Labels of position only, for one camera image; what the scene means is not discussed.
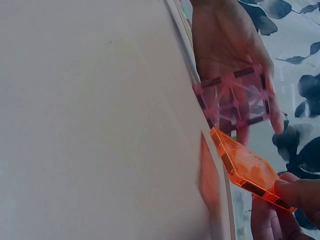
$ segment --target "pink magnetic tile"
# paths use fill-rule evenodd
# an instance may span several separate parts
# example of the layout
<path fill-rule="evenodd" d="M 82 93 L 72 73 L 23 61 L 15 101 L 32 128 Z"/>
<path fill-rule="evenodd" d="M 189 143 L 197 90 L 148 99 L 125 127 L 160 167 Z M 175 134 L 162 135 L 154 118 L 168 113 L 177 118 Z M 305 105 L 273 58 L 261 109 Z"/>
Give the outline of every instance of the pink magnetic tile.
<path fill-rule="evenodd" d="M 270 117 L 269 95 L 261 65 L 203 81 L 193 91 L 210 126 L 228 123 L 225 131 Z"/>

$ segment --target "wrist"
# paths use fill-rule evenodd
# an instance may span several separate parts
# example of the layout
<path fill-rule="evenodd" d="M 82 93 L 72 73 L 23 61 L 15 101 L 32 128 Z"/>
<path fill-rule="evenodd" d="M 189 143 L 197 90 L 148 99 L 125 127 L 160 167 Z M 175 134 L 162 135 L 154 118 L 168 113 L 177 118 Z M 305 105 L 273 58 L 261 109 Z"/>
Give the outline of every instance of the wrist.
<path fill-rule="evenodd" d="M 237 2 L 237 0 L 190 0 L 193 8 L 196 7 L 227 7 Z"/>

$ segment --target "translucent plastic tile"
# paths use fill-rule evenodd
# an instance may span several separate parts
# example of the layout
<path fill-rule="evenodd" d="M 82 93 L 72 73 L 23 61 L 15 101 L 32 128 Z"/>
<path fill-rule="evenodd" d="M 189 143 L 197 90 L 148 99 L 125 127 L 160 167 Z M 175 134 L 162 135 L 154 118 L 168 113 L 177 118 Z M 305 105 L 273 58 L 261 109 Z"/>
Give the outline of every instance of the translucent plastic tile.
<path fill-rule="evenodd" d="M 270 117 L 269 95 L 261 65 L 203 81 L 193 91 L 210 126 L 223 131 L 249 126 Z"/>
<path fill-rule="evenodd" d="M 268 161 L 217 127 L 212 128 L 210 134 L 233 184 L 289 212 L 296 210 L 275 192 L 274 184 L 279 177 Z"/>

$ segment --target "hand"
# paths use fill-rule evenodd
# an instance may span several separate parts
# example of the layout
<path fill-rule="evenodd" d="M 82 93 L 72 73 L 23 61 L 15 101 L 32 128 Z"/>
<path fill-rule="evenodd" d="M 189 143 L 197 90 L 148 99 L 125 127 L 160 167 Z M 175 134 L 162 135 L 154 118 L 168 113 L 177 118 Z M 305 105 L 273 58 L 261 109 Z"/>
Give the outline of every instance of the hand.
<path fill-rule="evenodd" d="M 192 0 L 191 3 L 193 49 L 200 78 L 210 80 L 261 64 L 270 94 L 272 127 L 281 133 L 284 125 L 272 84 L 274 65 L 247 12 L 236 0 Z M 222 130 L 224 124 L 228 123 L 221 119 Z M 237 129 L 237 140 L 245 145 L 248 134 L 248 127 Z"/>
<path fill-rule="evenodd" d="M 289 205 L 303 210 L 320 227 L 320 180 L 299 179 L 285 172 L 274 184 L 277 194 Z M 252 198 L 251 231 L 254 240 L 312 240 L 303 234 L 294 215 L 274 208 L 261 198 Z"/>

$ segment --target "white surface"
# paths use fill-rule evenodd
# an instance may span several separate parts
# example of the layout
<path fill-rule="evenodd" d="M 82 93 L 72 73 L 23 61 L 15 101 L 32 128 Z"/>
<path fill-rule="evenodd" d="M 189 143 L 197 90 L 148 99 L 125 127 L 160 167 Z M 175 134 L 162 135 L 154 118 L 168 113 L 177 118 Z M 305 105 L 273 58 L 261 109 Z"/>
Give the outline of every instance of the white surface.
<path fill-rule="evenodd" d="M 164 3 L 0 5 L 1 239 L 206 232 L 201 130 L 210 137 Z M 218 220 L 229 223 L 214 156 L 224 203 Z"/>

